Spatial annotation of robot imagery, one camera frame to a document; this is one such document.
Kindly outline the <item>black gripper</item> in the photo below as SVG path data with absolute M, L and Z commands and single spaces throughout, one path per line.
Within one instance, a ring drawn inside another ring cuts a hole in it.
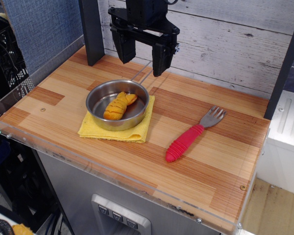
M 167 19 L 168 5 L 166 0 L 127 0 L 126 8 L 109 8 L 112 38 L 124 64 L 136 56 L 138 41 L 152 46 L 155 77 L 171 66 L 171 47 L 178 47 L 180 30 Z

